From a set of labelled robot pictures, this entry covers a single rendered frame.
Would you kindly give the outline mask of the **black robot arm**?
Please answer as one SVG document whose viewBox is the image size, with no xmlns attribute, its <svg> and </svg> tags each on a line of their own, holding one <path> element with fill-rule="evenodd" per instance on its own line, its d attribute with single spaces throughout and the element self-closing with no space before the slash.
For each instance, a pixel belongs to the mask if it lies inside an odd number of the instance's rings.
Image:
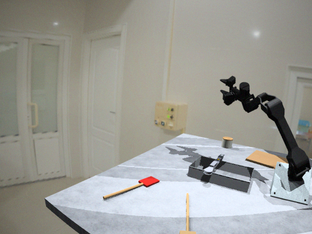
<svg viewBox="0 0 312 234">
<path fill-rule="evenodd" d="M 233 91 L 223 93 L 223 103 L 229 106 L 231 101 L 235 102 L 234 97 L 236 97 L 236 95 Z M 259 94 L 255 98 L 253 94 L 250 94 L 250 85 L 247 82 L 239 84 L 238 100 L 242 103 L 243 109 L 247 113 L 258 109 L 260 105 L 261 110 L 266 113 L 268 118 L 275 122 L 288 150 L 288 155 L 286 156 L 288 161 L 288 180 L 302 181 L 302 177 L 305 173 L 311 170 L 311 165 L 305 151 L 297 145 L 293 133 L 285 119 L 285 108 L 282 101 L 276 96 L 269 95 L 266 92 Z M 265 101 L 268 102 L 263 104 Z"/>
</svg>

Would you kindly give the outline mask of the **grey cylinder with orange top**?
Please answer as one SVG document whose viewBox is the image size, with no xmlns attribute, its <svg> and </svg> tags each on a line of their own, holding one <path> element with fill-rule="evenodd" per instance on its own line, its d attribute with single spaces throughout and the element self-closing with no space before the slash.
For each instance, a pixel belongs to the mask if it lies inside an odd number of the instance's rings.
<svg viewBox="0 0 312 234">
<path fill-rule="evenodd" d="M 221 147 L 231 149 L 233 144 L 233 138 L 222 137 Z"/>
</svg>

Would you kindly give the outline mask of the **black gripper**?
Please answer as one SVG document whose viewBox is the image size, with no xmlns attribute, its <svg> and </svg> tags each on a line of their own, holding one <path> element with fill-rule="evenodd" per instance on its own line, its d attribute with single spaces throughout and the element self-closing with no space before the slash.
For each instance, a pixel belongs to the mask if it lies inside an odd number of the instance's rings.
<svg viewBox="0 0 312 234">
<path fill-rule="evenodd" d="M 236 78 L 235 78 L 234 76 L 231 76 L 231 77 L 228 78 L 228 79 L 220 79 L 220 81 L 221 81 L 222 83 L 226 84 L 226 86 L 229 87 L 229 92 L 232 91 L 232 92 L 235 94 L 235 97 L 234 97 L 235 101 L 238 100 L 238 96 L 239 96 L 239 94 L 240 94 L 240 90 L 237 89 L 236 86 L 233 87 L 233 85 L 236 83 Z M 222 94 L 223 94 L 223 93 L 228 93 L 228 91 L 224 91 L 224 90 L 220 90 L 220 91 L 221 91 Z"/>
</svg>

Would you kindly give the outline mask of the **light wooden board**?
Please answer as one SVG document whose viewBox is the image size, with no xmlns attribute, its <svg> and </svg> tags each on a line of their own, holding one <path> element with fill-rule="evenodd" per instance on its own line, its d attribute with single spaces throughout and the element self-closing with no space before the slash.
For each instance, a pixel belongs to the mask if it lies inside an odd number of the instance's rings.
<svg viewBox="0 0 312 234">
<path fill-rule="evenodd" d="M 275 169 L 277 162 L 288 164 L 287 158 L 277 156 L 274 154 L 266 153 L 263 151 L 256 150 L 251 155 L 249 155 L 246 159 L 251 163 L 255 163 L 261 166 L 265 166 L 268 168 Z"/>
</svg>

